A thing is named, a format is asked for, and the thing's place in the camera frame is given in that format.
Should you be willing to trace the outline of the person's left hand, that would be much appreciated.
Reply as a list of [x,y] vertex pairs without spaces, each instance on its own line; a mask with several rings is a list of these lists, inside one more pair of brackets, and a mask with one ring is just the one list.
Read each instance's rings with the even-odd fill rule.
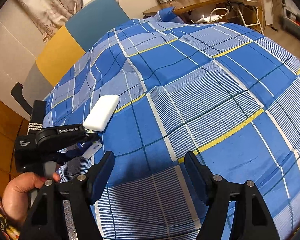
[[32,172],[25,172],[12,179],[5,188],[2,206],[7,217],[17,227],[21,228],[26,220],[29,208],[28,193],[40,189],[47,178]]

